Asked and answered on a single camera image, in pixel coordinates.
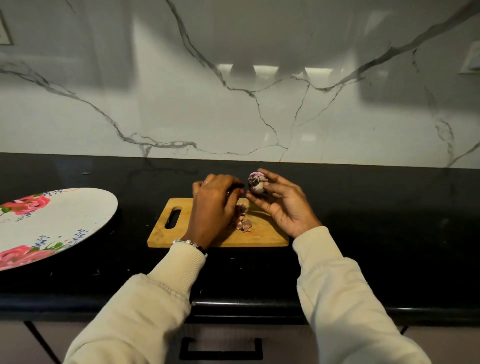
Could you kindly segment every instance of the hand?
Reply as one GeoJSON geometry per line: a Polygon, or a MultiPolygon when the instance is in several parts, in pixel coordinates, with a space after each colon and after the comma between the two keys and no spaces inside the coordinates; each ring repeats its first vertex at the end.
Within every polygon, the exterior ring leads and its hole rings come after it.
{"type": "Polygon", "coordinates": [[[209,174],[204,182],[195,182],[192,214],[182,240],[189,239],[207,249],[230,222],[243,186],[238,178],[223,174],[209,174]]]}
{"type": "Polygon", "coordinates": [[[292,238],[297,238],[304,232],[322,225],[300,187],[278,174],[262,168],[258,171],[274,182],[264,182],[264,189],[272,198],[255,196],[250,191],[247,192],[247,198],[269,213],[283,231],[292,238]]]}

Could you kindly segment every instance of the cabinet door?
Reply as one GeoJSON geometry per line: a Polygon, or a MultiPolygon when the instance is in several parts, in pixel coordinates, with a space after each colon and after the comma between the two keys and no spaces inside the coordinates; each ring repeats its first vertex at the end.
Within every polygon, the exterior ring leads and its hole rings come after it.
{"type": "Polygon", "coordinates": [[[410,327],[405,336],[419,344],[433,364],[480,363],[480,328],[410,327]]]}
{"type": "Polygon", "coordinates": [[[63,362],[68,347],[74,338],[80,334],[87,322],[34,322],[36,329],[53,350],[57,358],[63,362]]]}
{"type": "Polygon", "coordinates": [[[0,362],[53,363],[22,321],[0,321],[0,362]]]}
{"type": "Polygon", "coordinates": [[[184,325],[172,338],[167,363],[253,363],[252,361],[181,361],[182,338],[193,338],[189,351],[254,351],[254,339],[262,340],[265,364],[318,363],[315,335],[307,325],[184,325]]]}

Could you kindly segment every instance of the sleeve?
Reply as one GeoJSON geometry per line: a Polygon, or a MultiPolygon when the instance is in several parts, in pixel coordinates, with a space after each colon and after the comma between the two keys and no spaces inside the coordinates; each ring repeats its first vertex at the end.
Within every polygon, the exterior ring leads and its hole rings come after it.
{"type": "Polygon", "coordinates": [[[148,274],[131,277],[75,338],[68,364],[160,364],[168,339],[190,313],[190,289],[205,263],[188,244],[173,244],[148,274]]]}
{"type": "Polygon", "coordinates": [[[301,266],[297,291],[320,363],[430,363],[398,332],[357,262],[342,256],[325,226],[296,238],[293,248],[301,266]]]}

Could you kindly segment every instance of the white marble wall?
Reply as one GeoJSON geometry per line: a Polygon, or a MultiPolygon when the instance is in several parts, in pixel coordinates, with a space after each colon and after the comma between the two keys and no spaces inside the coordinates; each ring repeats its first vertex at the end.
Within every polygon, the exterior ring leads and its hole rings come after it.
{"type": "Polygon", "coordinates": [[[480,168],[480,0],[0,10],[0,152],[480,168]]]}

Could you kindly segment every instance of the wall switch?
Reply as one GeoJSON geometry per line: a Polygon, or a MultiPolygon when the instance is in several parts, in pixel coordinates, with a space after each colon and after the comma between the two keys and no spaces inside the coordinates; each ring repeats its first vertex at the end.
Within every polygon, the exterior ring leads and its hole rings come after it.
{"type": "Polygon", "coordinates": [[[480,40],[472,42],[460,73],[480,74],[480,40]]]}
{"type": "Polygon", "coordinates": [[[12,45],[12,38],[8,33],[7,24],[5,23],[5,19],[0,11],[0,46],[10,46],[12,45]]]}

